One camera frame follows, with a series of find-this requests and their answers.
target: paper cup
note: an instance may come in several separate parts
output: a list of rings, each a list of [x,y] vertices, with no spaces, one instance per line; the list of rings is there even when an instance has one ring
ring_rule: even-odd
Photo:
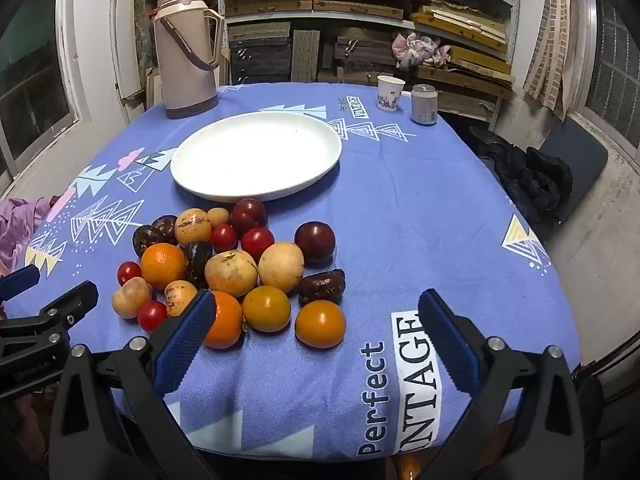
[[[378,108],[387,112],[398,110],[404,81],[388,75],[378,76]]]

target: thermos handle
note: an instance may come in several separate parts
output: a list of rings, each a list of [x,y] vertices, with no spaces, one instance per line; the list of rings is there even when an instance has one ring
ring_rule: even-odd
[[[205,9],[204,15],[210,20],[216,22],[216,35],[213,40],[213,63],[212,66],[217,68],[220,65],[220,55],[222,53],[222,32],[225,28],[225,19],[215,10]]]
[[[216,20],[216,38],[213,45],[213,61],[211,61],[210,63],[207,63],[206,61],[200,59],[200,57],[184,40],[182,34],[180,34],[178,29],[175,28],[169,21],[168,17],[165,16],[164,18],[160,18],[160,23],[164,27],[164,30],[166,30],[169,35],[174,38],[175,43],[177,43],[178,47],[180,47],[182,53],[189,61],[191,61],[194,66],[201,70],[212,72],[220,65],[220,49],[222,48],[222,28],[224,27],[224,18],[211,9],[205,9],[204,15],[207,18]]]

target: thermos lid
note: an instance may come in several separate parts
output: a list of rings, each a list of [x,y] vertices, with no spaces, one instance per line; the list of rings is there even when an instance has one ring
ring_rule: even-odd
[[[182,10],[200,8],[207,8],[207,5],[202,0],[164,0],[158,9],[155,19],[167,16],[168,14],[173,14],[174,12],[181,12]]]
[[[414,91],[416,92],[435,92],[435,87],[431,85],[414,85]]]

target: window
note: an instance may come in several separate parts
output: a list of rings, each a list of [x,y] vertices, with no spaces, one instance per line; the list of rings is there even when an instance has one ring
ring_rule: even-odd
[[[596,0],[596,59],[587,108],[640,144],[640,52],[609,0]]]
[[[609,0],[572,0],[571,110],[640,163],[640,51]]]
[[[63,39],[72,0],[24,0],[0,38],[0,190],[78,120]]]

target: striped fabric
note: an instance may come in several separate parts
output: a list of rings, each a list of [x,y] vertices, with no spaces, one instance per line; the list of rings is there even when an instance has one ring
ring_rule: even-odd
[[[564,118],[562,70],[569,43],[570,0],[545,0],[540,32],[524,89]]]

